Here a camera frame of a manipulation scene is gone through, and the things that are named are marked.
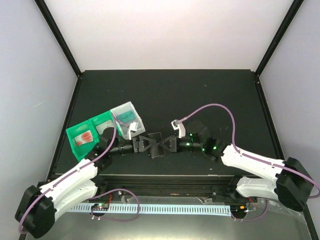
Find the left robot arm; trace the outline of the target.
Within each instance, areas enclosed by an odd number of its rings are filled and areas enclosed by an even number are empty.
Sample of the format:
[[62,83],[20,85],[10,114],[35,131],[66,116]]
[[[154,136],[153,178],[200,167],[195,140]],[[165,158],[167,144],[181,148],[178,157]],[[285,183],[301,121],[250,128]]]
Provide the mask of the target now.
[[14,216],[19,233],[41,238],[72,207],[111,195],[113,190],[107,190],[107,183],[99,174],[112,164],[112,157],[142,153],[158,145],[157,140],[141,135],[127,140],[116,128],[106,128],[99,142],[75,167],[47,184],[25,190]]

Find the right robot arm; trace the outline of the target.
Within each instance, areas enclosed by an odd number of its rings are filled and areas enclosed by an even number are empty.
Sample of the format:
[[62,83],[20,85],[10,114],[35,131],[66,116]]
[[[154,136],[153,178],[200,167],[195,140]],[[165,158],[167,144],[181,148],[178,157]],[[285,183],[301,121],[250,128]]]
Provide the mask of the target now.
[[247,150],[238,149],[228,142],[214,138],[200,121],[187,126],[172,122],[178,133],[159,142],[172,153],[198,152],[214,162],[222,162],[255,177],[242,176],[227,189],[228,198],[234,202],[242,198],[258,197],[279,201],[285,207],[302,212],[311,197],[314,183],[301,162],[289,157],[287,160],[268,158]]

